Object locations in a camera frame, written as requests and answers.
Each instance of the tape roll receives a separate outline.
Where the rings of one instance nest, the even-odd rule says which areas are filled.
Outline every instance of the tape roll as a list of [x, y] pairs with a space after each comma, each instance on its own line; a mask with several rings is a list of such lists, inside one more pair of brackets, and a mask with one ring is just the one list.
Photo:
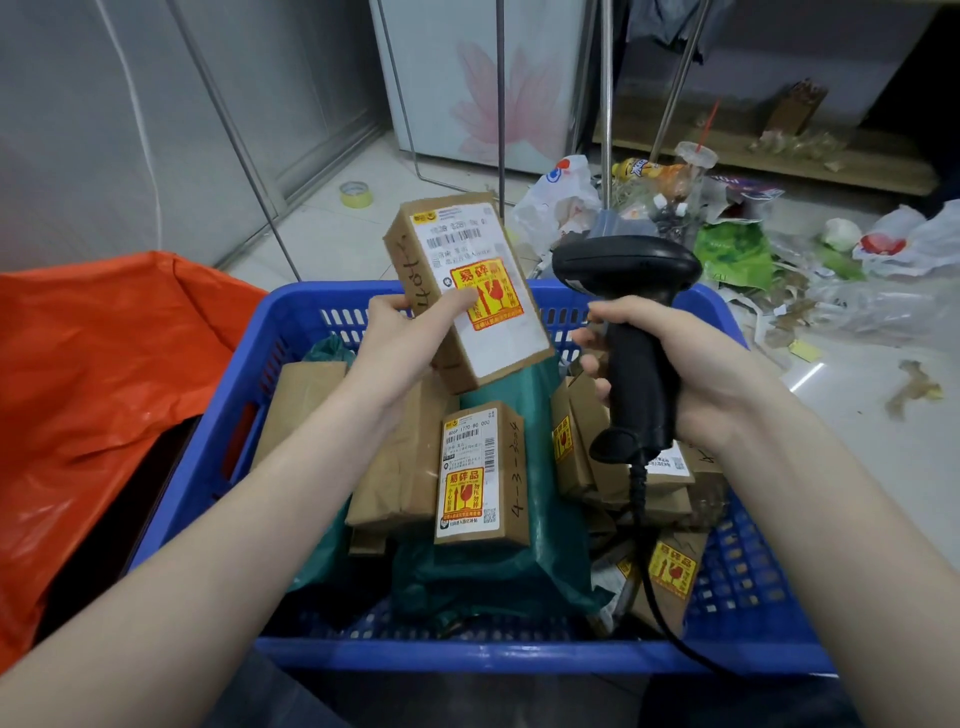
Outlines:
[[340, 185], [340, 202], [347, 207], [369, 207], [373, 195], [365, 182], [344, 182]]

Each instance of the red straw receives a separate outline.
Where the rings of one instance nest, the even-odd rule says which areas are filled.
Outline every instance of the red straw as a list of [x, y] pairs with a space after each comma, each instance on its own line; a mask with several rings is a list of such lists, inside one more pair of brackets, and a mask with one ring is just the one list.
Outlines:
[[707, 123], [704, 124], [704, 132], [700, 134], [700, 142], [697, 144], [697, 151], [700, 151], [700, 148], [704, 146], [704, 142], [707, 141], [707, 134], [710, 132], [710, 127], [713, 126], [713, 117], [717, 115], [717, 109], [720, 108], [720, 99], [717, 98], [716, 102], [713, 104], [713, 111], [710, 112], [710, 116], [707, 118]]

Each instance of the hand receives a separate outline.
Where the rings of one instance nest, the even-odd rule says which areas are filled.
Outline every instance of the hand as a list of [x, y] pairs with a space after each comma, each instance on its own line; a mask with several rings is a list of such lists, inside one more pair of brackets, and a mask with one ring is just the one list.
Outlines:
[[[771, 398], [786, 393], [747, 350], [693, 314], [637, 296], [597, 301], [589, 308], [592, 322], [631, 324], [660, 339], [681, 379], [677, 435], [685, 442], [721, 455], [742, 424], [760, 407], [775, 406]], [[574, 331], [572, 338], [585, 349], [607, 347], [589, 328]], [[597, 396], [606, 401], [610, 383], [602, 378], [601, 363], [591, 354], [582, 362], [584, 371], [597, 378]]]
[[367, 331], [347, 382], [382, 406], [399, 403], [426, 372], [453, 320], [477, 300], [476, 289], [444, 293], [415, 319], [400, 311], [410, 304], [402, 294], [370, 299]]

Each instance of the refrigerator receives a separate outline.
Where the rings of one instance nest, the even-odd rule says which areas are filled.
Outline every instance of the refrigerator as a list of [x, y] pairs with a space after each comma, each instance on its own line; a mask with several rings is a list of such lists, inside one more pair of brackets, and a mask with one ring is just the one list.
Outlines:
[[[390, 112], [410, 151], [380, 16], [418, 154], [497, 164], [494, 0], [370, 0]], [[586, 113], [596, 0], [506, 0], [508, 169], [544, 174], [573, 152]]]

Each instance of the forearm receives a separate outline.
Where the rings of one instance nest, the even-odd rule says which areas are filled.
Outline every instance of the forearm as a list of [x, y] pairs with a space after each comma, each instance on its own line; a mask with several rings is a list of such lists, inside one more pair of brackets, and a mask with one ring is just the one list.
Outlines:
[[0, 725], [199, 722], [386, 434], [350, 387], [5, 675]]
[[953, 724], [960, 582], [950, 564], [785, 391], [742, 421], [721, 461], [865, 722]]

